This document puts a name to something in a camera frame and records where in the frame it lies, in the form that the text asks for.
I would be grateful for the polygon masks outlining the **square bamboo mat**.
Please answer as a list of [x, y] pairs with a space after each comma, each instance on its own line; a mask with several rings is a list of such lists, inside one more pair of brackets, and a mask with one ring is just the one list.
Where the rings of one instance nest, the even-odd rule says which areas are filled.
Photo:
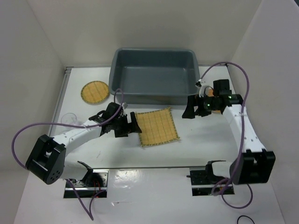
[[180, 139], [169, 106], [160, 110], [139, 112], [135, 116], [142, 131], [138, 134], [142, 147], [159, 146]]

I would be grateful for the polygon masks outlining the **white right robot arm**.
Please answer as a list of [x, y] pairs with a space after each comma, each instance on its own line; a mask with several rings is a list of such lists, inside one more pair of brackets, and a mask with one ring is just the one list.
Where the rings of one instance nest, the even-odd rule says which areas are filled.
[[257, 137], [248, 118], [244, 100], [240, 94], [233, 94], [229, 80], [213, 82], [213, 94], [208, 96], [208, 85], [199, 80], [196, 84], [199, 93], [190, 95], [182, 115], [184, 119], [196, 116], [205, 117], [213, 111], [220, 111], [228, 122], [240, 154], [229, 168], [234, 184], [266, 183], [269, 180], [276, 157]]

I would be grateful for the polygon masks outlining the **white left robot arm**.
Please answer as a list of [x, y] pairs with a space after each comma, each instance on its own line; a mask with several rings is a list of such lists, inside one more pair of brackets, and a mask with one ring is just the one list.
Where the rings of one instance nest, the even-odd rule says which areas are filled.
[[83, 125], [61, 135], [40, 136], [31, 151], [25, 167], [44, 183], [50, 185], [58, 179], [76, 179], [86, 187], [99, 180], [93, 168], [82, 161], [67, 163], [66, 156], [81, 145], [98, 138], [110, 131], [116, 138], [127, 137], [130, 133], [142, 133], [135, 113], [127, 119], [121, 105], [112, 102], [105, 110], [91, 116]]

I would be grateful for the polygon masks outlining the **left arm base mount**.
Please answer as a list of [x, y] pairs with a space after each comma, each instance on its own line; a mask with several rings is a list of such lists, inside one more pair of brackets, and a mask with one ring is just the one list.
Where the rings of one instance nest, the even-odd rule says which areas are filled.
[[65, 184], [63, 198], [76, 198], [73, 188], [80, 198], [107, 198], [108, 174], [108, 169], [95, 169], [89, 180], [70, 179], [71, 184]]

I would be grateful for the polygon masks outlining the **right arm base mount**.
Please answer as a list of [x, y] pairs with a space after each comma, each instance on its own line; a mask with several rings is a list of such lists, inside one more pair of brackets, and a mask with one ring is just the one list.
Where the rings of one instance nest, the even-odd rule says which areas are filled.
[[215, 176], [205, 166], [194, 167], [189, 170], [190, 173], [186, 177], [191, 181], [193, 196], [211, 196], [213, 186], [224, 179], [222, 176]]

